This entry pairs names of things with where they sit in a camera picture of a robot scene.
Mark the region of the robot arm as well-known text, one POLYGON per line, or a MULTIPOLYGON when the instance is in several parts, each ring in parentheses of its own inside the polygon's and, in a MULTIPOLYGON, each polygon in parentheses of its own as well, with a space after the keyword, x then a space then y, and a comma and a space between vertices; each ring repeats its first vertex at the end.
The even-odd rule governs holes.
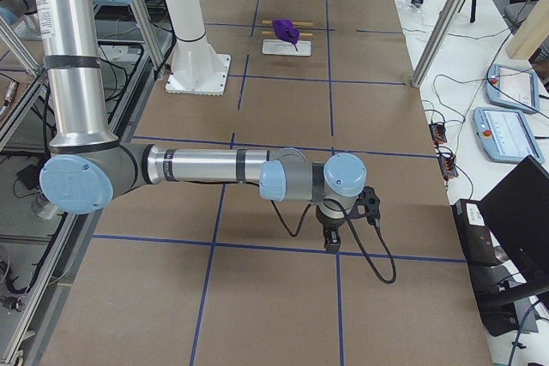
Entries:
MULTIPOLYGON (((164 149, 123 144, 107 122, 93 6, 106 0, 35 0, 57 133, 39 174, 45 197, 61 210, 88 214, 144 185, 163 181, 239 183, 269 201, 305 201, 323 227, 324 246, 339 250, 339 229, 353 222, 366 168, 350 153, 325 163, 298 150, 164 149)), ((131 0, 119 0, 125 3, 131 0)))

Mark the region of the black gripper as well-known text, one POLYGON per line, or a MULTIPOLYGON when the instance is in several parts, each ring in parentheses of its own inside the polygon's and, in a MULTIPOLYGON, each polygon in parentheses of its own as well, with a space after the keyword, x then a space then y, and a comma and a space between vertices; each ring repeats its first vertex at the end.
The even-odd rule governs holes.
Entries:
POLYGON ((325 202, 316 207, 316 217, 323 227, 325 250, 338 253, 341 246, 339 228, 351 221, 348 210, 339 202, 325 202))

